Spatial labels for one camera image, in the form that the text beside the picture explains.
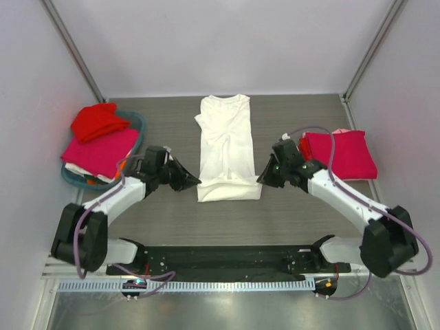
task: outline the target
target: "clothing pile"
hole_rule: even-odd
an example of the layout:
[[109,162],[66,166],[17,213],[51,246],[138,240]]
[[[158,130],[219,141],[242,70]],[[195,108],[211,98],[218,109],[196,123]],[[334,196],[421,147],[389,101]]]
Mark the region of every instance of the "clothing pile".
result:
[[61,159],[67,170],[84,177],[88,184],[108,184],[118,179],[116,163],[131,154],[138,138],[139,132],[130,129],[131,123],[115,111],[115,103],[85,107],[70,126],[74,137]]

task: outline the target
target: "laundry basket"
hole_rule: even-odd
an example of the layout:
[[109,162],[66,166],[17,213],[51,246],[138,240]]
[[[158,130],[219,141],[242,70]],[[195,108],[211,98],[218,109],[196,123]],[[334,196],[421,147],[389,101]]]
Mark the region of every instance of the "laundry basket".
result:
[[[136,131],[139,131],[139,136],[137,137],[137,140],[133,145],[133,148],[131,149],[131,154],[135,155],[136,151],[139,149],[142,141],[144,140],[144,135],[146,134],[145,119],[140,114],[132,111],[116,110],[115,114],[125,120],[128,120],[131,123],[131,125],[129,126],[130,129],[135,129]],[[130,171],[133,162],[134,159],[127,160],[126,166],[124,166],[124,169],[122,170],[124,174],[127,174]],[[61,167],[61,176],[66,182],[70,183],[71,185],[87,190],[107,190],[115,186],[120,181],[120,179],[117,179],[110,184],[88,184],[87,180],[84,177],[67,170],[65,168],[64,162],[63,166]]]

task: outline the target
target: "white panel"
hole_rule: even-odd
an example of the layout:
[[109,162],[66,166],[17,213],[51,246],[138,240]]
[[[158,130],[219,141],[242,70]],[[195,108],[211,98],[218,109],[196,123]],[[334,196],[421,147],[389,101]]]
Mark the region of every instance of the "white panel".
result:
[[0,329],[29,329],[37,285],[63,206],[76,189],[60,175],[69,125],[94,102],[37,0],[0,9]]
[[54,0],[107,97],[347,89],[392,0]]
[[[409,1],[351,101],[379,169],[380,194],[400,204],[434,252],[418,282],[436,319],[440,305],[440,3]],[[417,261],[424,264],[424,258]]]

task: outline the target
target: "folded pink shirt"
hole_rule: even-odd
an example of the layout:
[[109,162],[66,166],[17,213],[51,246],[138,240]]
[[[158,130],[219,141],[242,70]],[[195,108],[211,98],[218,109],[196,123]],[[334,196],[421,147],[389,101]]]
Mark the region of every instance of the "folded pink shirt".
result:
[[[347,131],[333,134],[336,142],[332,171],[343,180],[377,178],[377,168],[365,141],[365,132]],[[329,134],[305,134],[311,157],[329,165],[331,137]]]
[[94,176],[115,177],[116,163],[127,156],[138,135],[139,132],[135,129],[124,129],[86,143],[80,143],[74,136],[61,159],[85,169]]

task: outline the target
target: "gray wooden table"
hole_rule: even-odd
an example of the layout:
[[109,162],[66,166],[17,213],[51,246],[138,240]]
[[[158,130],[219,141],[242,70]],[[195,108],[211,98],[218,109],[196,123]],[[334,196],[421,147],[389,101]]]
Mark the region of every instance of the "gray wooden table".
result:
[[[167,145],[195,176],[199,174],[200,128],[194,120],[202,97],[113,100],[118,108],[141,113],[148,125],[142,151]],[[271,145],[285,132],[307,125],[348,128],[337,95],[251,96],[256,174],[262,173]],[[351,183],[371,196],[366,182]],[[97,196],[86,192],[84,201]],[[341,214],[298,188],[263,187],[259,201],[197,203],[196,189],[174,192],[162,186],[114,221],[112,238],[126,237],[148,245],[249,245],[313,243],[326,234],[360,233]]]

